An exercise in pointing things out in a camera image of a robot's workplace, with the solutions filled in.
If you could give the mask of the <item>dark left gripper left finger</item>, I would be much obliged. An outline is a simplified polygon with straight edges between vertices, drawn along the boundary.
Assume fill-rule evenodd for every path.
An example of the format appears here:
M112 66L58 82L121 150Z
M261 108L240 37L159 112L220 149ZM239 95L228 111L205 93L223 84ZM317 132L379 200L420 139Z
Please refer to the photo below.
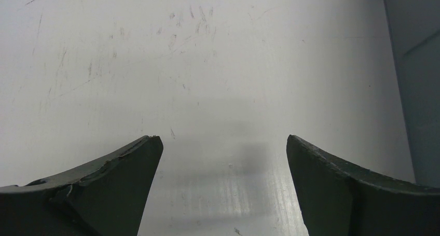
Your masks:
M1 235L137 235L163 152L143 136L27 185L1 188Z

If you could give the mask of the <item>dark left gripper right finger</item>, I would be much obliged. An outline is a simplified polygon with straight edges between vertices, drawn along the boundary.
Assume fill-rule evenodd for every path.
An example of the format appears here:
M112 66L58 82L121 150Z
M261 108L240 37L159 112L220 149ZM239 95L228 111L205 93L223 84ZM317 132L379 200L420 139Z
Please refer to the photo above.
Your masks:
M439 235L439 189L385 176L290 135L286 155L310 235Z

